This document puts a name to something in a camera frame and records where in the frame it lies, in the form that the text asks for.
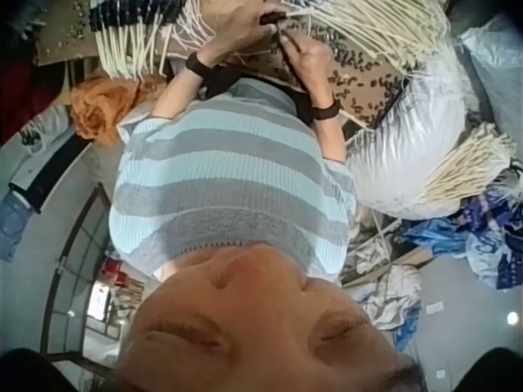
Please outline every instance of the light blue striped sweater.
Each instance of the light blue striped sweater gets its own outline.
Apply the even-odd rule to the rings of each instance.
[[[265,242],[333,280],[346,256],[353,181],[322,159],[280,90],[242,79],[127,143],[110,213],[123,258],[145,274],[188,252]]]

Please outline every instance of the light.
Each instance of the light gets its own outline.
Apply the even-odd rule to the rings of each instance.
[[[516,325],[520,322],[520,316],[516,312],[510,312],[507,316],[508,325]]]

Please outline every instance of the black handle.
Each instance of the black handle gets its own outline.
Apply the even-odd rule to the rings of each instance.
[[[260,16],[260,25],[275,25],[276,23],[286,20],[287,19],[287,12],[283,11],[274,11],[269,12],[268,14],[264,14]]]

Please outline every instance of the black wrist strap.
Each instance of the black wrist strap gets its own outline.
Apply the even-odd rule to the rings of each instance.
[[[207,67],[205,64],[198,60],[196,52],[193,52],[187,57],[186,68],[193,71],[203,79],[208,79],[212,75],[212,68]]]
[[[319,109],[319,108],[312,108],[312,118],[314,120],[329,120],[331,118],[335,118],[339,115],[340,109],[342,108],[342,105],[340,104],[339,100],[334,100],[334,103],[330,105],[328,108],[325,109]]]

